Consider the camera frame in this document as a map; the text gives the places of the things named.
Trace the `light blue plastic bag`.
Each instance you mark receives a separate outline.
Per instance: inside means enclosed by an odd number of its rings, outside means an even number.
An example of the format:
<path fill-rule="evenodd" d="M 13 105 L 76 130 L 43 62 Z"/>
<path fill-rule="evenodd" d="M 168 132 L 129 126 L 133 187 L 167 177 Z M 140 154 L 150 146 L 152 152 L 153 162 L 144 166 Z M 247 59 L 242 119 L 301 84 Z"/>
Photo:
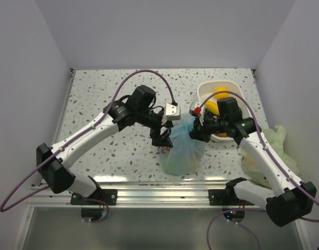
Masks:
<path fill-rule="evenodd" d="M 166 174 L 184 176 L 197 171 L 206 143 L 191 139 L 189 133 L 193 129 L 193 122 L 193 116 L 182 114 L 181 119 L 174 122 L 169 136 L 173 147 L 158 148 L 160 165 Z"/>

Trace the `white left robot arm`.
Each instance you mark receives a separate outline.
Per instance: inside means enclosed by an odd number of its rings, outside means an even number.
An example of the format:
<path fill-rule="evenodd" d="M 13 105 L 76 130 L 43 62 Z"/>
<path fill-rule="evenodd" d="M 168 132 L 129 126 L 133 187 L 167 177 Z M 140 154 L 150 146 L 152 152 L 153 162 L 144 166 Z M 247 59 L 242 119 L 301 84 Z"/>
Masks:
<path fill-rule="evenodd" d="M 36 149 L 38 172 L 52 192 L 71 191 L 91 205 L 98 203 L 99 184 L 91 176 L 78 176 L 69 169 L 98 143 L 135 123 L 150 128 L 153 146 L 172 147 L 169 138 L 172 121 L 180 118 L 180 108 L 173 102 L 155 113 L 151 106 L 155 100 L 156 93 L 151 88 L 138 86 L 131 95 L 113 101 L 93 121 L 64 141 L 52 146 L 39 145 Z"/>

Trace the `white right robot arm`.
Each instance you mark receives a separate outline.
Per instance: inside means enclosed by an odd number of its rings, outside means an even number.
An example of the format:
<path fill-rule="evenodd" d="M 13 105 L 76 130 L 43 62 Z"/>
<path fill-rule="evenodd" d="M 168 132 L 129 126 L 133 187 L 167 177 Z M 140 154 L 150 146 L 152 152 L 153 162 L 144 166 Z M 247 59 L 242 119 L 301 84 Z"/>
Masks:
<path fill-rule="evenodd" d="M 189 113 L 195 117 L 192 139 L 208 142 L 211 135 L 226 133 L 256 161 L 270 188 L 245 178 L 226 183 L 225 199 L 230 204 L 252 203 L 267 212 L 271 221 L 283 227 L 308 215 L 313 207 L 316 187 L 303 182 L 276 154 L 253 118 L 243 118 L 237 100 L 227 97 L 217 102 L 219 115 L 212 114 L 199 103 L 192 103 Z"/>

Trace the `brown fake kiwi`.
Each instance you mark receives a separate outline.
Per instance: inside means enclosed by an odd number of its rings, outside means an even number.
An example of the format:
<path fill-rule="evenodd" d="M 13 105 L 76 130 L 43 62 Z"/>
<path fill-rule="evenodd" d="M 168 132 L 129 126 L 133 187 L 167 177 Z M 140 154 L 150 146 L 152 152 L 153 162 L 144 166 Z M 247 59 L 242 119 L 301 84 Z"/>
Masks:
<path fill-rule="evenodd" d="M 227 138 L 228 135 L 226 133 L 218 133 L 216 134 L 217 137 L 220 137 L 220 138 Z"/>

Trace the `white perforated plastic basket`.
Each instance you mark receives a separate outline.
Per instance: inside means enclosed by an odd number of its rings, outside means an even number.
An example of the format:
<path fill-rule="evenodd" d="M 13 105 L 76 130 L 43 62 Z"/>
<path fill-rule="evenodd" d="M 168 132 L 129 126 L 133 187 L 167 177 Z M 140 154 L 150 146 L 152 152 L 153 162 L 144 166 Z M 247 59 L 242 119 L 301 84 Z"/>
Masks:
<path fill-rule="evenodd" d="M 238 84 L 234 83 L 233 81 L 229 81 L 229 80 L 216 80 L 216 81 L 204 82 L 198 86 L 198 88 L 197 88 L 198 100 L 200 103 L 202 103 L 211 94 L 215 93 L 216 91 L 223 91 L 223 90 L 228 90 L 228 91 L 234 92 L 245 99 L 245 97 L 243 95 L 243 91 Z M 251 117 L 250 111 L 248 110 L 248 108 L 242 102 L 241 99 L 239 99 L 238 97 L 231 95 L 231 94 L 230 94 L 230 97 L 233 97 L 237 100 L 237 104 L 241 110 L 243 118 Z M 211 135 L 211 140 L 213 142 L 217 142 L 217 143 L 224 143 L 224 142 L 233 141 L 233 139 L 231 139 L 229 137 L 217 137 L 216 134 Z"/>

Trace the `right round controller board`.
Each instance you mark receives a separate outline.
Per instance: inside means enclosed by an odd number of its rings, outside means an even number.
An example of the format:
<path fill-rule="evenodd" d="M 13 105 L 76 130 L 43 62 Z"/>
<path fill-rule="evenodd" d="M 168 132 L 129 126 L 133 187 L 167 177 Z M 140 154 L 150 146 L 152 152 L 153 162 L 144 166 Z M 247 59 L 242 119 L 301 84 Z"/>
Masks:
<path fill-rule="evenodd" d="M 245 211 L 237 211 L 233 208 L 222 208 L 222 212 L 224 212 L 223 216 L 225 219 L 234 222 L 242 222 L 246 215 Z"/>

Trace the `round controller board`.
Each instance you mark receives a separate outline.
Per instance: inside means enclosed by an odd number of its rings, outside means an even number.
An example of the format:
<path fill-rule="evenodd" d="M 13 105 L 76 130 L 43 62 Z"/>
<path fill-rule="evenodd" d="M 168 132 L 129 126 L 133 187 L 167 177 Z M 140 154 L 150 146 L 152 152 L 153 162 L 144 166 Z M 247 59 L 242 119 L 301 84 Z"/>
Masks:
<path fill-rule="evenodd" d="M 223 216 L 225 219 L 234 222 L 242 222 L 246 215 L 245 211 L 237 211 L 233 208 L 222 208 L 222 212 L 224 212 Z"/>
<path fill-rule="evenodd" d="M 81 217 L 88 223 L 98 223 L 106 219 L 108 212 L 101 208 L 81 208 Z"/>

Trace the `left round controller board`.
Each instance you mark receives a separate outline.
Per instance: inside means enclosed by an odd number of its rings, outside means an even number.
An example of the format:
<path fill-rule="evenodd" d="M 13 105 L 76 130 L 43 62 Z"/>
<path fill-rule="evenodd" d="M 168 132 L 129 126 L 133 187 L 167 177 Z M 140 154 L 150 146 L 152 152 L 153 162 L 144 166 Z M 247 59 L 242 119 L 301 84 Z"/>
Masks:
<path fill-rule="evenodd" d="M 98 223 L 106 219 L 108 212 L 101 208 L 81 208 L 81 217 L 88 223 Z"/>

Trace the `aluminium front rail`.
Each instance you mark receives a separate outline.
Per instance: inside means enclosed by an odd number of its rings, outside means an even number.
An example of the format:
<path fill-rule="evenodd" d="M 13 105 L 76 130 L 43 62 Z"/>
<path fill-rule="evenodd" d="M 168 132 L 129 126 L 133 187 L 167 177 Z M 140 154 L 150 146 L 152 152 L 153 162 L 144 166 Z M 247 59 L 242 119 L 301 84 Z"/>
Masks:
<path fill-rule="evenodd" d="M 245 205 L 253 207 L 256 202 L 246 198 L 246 201 L 234 201 L 223 198 L 227 180 L 222 181 L 183 181 L 183 182 L 117 182 L 101 183 L 105 191 L 113 191 L 106 198 L 109 207 L 115 208 L 231 208 Z M 28 207 L 89 207 L 94 205 L 72 204 L 76 198 L 68 191 L 54 194 L 44 190 L 31 196 Z"/>

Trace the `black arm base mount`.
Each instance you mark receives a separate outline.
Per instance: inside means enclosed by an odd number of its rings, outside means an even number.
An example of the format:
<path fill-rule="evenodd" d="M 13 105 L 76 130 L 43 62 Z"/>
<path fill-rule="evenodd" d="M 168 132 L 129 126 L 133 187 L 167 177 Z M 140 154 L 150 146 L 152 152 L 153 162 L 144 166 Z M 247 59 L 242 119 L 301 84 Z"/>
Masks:
<path fill-rule="evenodd" d="M 248 201 L 239 199 L 235 192 L 234 186 L 242 181 L 247 181 L 246 178 L 239 177 L 233 179 L 225 184 L 222 189 L 208 190 L 208 200 L 211 206 L 229 206 L 229 205 L 253 205 Z"/>

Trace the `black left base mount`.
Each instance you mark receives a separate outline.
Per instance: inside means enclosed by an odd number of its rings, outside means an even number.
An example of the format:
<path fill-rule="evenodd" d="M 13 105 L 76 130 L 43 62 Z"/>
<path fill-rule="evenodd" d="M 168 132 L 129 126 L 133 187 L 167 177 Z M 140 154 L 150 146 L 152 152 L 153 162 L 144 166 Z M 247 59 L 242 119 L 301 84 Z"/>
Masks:
<path fill-rule="evenodd" d="M 103 189 L 91 176 L 76 177 L 68 190 L 72 193 L 72 205 L 116 205 L 117 189 Z"/>

